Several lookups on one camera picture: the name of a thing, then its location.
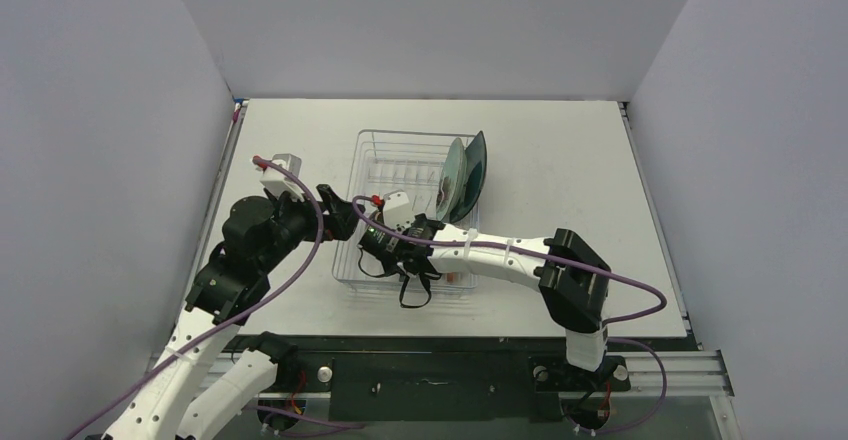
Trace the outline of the light blue floral round plate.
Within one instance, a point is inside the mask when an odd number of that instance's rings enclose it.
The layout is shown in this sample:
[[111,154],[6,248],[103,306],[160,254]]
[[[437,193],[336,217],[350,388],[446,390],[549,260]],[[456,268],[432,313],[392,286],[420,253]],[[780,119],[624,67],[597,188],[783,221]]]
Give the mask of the light blue floral round plate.
[[465,185],[466,173],[465,145],[461,138],[455,138],[450,145],[440,174],[436,201],[436,217],[438,220],[443,222],[449,220],[451,211],[459,202],[461,191]]

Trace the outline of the dark teal square plate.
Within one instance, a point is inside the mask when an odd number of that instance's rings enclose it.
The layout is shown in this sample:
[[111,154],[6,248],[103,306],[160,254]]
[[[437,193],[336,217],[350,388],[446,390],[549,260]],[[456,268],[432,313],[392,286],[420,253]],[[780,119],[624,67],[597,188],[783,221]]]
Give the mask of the dark teal square plate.
[[449,211],[450,223],[458,223],[467,217],[477,205],[482,194],[486,173],[488,150],[486,137],[479,131],[463,148],[465,156],[465,173],[460,176],[462,188],[457,204]]

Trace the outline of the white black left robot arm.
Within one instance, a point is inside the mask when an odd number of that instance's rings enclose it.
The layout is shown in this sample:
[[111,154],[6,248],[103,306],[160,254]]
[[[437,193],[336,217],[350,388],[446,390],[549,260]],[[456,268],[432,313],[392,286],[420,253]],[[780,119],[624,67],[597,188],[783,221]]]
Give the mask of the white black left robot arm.
[[295,383],[296,346],[263,333],[231,371],[201,386],[250,309],[267,298],[269,275],[282,260],[303,242],[319,245],[354,233],[356,206],[325,184],[317,192],[318,199],[266,192],[231,207],[223,239],[196,275],[151,378],[102,438],[212,439],[262,390]]

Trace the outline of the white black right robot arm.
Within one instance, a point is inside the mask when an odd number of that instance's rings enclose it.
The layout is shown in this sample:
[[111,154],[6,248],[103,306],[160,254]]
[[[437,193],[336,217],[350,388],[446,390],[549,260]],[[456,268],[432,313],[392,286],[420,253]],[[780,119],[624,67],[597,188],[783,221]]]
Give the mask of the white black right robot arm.
[[471,274],[526,287],[543,299],[550,318],[565,330],[564,373],[578,387],[624,381],[620,360],[607,356],[605,302],[608,265],[576,233],[508,238],[416,217],[396,235],[369,226],[358,247],[386,276],[416,277],[425,292],[450,274]]

